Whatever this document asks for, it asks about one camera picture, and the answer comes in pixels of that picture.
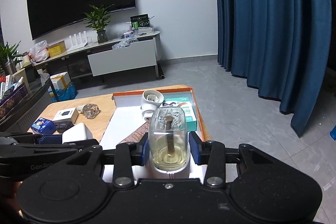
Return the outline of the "right hand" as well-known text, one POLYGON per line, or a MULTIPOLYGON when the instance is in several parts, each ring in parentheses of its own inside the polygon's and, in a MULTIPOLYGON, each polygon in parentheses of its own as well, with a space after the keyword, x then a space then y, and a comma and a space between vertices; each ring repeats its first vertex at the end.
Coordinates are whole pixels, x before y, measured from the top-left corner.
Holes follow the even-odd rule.
POLYGON ((1 178, 1 223, 25 223, 20 216, 17 203, 17 190, 20 182, 1 178))

